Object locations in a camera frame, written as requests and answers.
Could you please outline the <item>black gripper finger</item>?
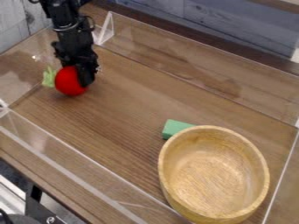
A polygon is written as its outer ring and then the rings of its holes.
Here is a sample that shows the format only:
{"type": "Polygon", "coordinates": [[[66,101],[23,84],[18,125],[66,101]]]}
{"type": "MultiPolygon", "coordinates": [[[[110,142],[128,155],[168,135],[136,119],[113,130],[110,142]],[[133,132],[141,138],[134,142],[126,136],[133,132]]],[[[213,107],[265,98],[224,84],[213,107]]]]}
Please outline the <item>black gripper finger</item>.
{"type": "Polygon", "coordinates": [[[62,67],[69,67],[75,64],[75,60],[73,58],[63,57],[59,58],[59,64],[62,67]]]}
{"type": "Polygon", "coordinates": [[[95,63],[78,63],[75,68],[78,84],[82,88],[85,88],[94,81],[98,65],[95,63]]]}

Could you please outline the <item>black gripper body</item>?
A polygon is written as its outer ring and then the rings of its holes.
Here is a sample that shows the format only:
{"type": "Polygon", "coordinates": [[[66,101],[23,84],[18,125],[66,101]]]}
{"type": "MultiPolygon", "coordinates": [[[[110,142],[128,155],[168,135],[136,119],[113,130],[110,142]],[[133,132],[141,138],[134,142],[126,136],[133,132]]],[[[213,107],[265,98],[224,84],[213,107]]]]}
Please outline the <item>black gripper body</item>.
{"type": "Polygon", "coordinates": [[[50,43],[54,57],[67,57],[78,63],[95,63],[98,67],[98,56],[93,51],[93,37],[90,29],[62,30],[55,29],[57,40],[50,43]]]}

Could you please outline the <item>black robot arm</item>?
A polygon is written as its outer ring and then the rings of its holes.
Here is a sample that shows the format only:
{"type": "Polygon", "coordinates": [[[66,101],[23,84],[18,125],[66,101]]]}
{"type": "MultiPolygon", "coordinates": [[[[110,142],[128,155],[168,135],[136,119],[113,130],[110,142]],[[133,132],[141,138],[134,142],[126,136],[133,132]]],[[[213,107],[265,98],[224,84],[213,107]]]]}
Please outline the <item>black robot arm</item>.
{"type": "Polygon", "coordinates": [[[98,56],[91,46],[94,20],[79,13],[79,7],[90,0],[27,0],[38,4],[51,22],[57,40],[50,43],[62,67],[74,67],[78,84],[85,88],[98,71],[98,56]]]}

